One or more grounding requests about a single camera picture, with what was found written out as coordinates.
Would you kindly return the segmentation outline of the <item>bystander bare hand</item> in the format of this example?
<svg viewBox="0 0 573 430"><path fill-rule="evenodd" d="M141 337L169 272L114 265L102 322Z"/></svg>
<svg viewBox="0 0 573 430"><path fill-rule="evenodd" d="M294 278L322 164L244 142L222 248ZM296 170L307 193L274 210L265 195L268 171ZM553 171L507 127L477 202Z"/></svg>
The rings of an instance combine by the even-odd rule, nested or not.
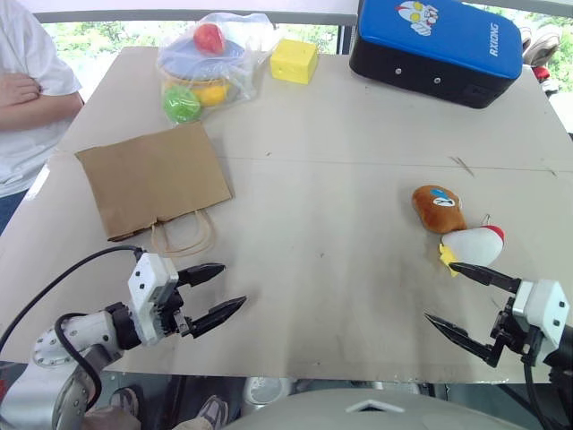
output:
<svg viewBox="0 0 573 430"><path fill-rule="evenodd" d="M6 73L1 75L0 104L2 108L37 99L40 92L39 84L26 74Z"/></svg>

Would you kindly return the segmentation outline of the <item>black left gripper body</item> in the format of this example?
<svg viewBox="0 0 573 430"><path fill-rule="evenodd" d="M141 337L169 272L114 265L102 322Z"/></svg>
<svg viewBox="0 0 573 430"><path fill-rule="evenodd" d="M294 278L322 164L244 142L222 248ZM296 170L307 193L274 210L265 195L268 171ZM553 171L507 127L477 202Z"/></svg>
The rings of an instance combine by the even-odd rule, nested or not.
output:
<svg viewBox="0 0 573 430"><path fill-rule="evenodd" d="M179 287L174 287L166 294L159 296L154 304L158 332L164 337L179 334L181 337L195 336L195 325L191 317L182 313L184 300Z"/></svg>

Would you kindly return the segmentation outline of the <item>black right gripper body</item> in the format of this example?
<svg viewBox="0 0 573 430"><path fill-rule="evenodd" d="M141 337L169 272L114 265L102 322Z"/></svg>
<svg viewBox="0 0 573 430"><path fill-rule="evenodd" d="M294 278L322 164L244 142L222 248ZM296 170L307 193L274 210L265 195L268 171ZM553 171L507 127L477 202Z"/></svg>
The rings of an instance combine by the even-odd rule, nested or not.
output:
<svg viewBox="0 0 573 430"><path fill-rule="evenodd" d="M499 311L492 327L490 337L494 344L490 350L489 365L496 366L504 347L521 356L521 361L529 366L536 366L541 351L543 333L532 325L523 329L513 314L515 299L510 297L504 308Z"/></svg>

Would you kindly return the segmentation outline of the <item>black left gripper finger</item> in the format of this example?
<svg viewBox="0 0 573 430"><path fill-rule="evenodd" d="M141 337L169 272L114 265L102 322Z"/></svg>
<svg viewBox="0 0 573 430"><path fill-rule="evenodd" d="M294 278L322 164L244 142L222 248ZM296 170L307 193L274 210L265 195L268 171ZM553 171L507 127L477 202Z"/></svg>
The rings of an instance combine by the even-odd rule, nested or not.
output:
<svg viewBox="0 0 573 430"><path fill-rule="evenodd" d="M210 310L201 318L192 321L191 335L197 339L225 323L241 308L246 300L246 296L237 297L210 308Z"/></svg>
<svg viewBox="0 0 573 430"><path fill-rule="evenodd" d="M209 262L180 270L176 286L198 286L218 276L225 268L225 264Z"/></svg>

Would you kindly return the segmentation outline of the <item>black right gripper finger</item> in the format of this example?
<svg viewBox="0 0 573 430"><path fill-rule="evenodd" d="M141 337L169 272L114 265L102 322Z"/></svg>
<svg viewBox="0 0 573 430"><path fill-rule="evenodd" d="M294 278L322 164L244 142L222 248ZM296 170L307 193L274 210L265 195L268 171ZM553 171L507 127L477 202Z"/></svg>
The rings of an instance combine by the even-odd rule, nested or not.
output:
<svg viewBox="0 0 573 430"><path fill-rule="evenodd" d="M500 359L500 350L492 345L482 344L471 339L465 329L436 315L424 314L425 318L448 340L465 351L482 359L488 366L496 367Z"/></svg>
<svg viewBox="0 0 573 430"><path fill-rule="evenodd" d="M493 285L509 293L516 294L522 280L511 278L508 275L495 271L485 266L473 265L466 262L452 262L449 267L467 278L474 280L482 285Z"/></svg>

